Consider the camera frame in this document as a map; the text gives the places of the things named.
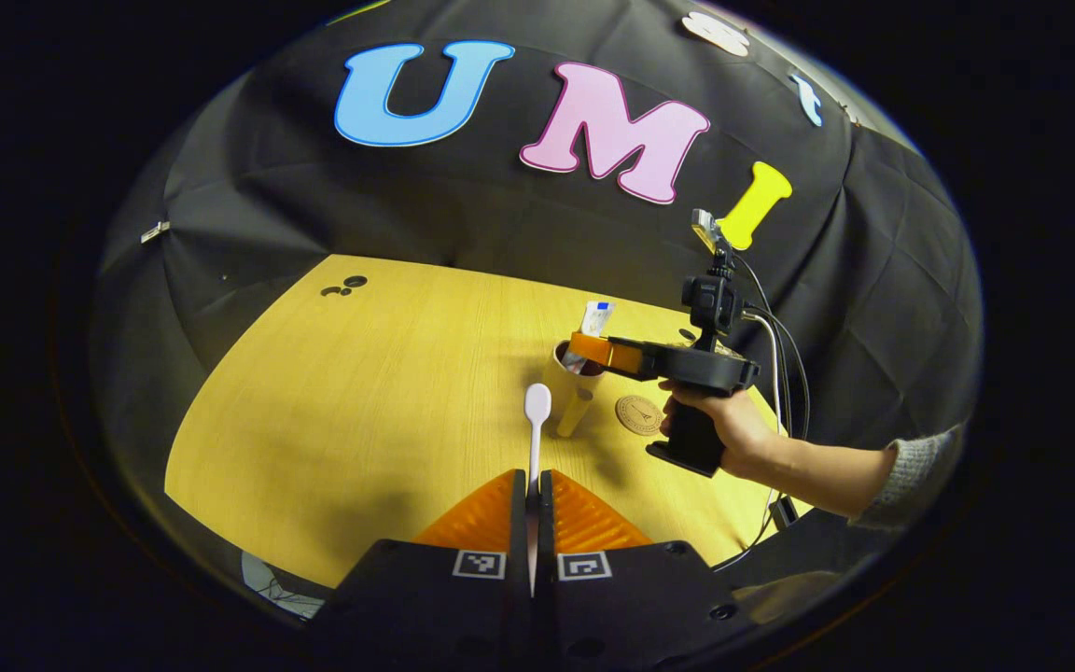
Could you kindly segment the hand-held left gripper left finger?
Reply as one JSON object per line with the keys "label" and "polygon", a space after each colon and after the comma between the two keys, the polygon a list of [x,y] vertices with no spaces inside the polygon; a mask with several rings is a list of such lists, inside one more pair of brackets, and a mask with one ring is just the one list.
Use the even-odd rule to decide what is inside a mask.
{"label": "hand-held left gripper left finger", "polygon": [[528,478],[508,469],[432,525],[377,539],[313,620],[325,671],[504,671],[524,654]]}

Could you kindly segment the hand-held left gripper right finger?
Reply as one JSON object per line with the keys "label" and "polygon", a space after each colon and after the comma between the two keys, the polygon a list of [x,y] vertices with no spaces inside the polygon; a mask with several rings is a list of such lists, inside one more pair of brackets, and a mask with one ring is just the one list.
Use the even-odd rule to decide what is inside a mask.
{"label": "hand-held left gripper right finger", "polygon": [[677,671],[755,621],[686,541],[563,552],[551,469],[538,494],[538,669]]}

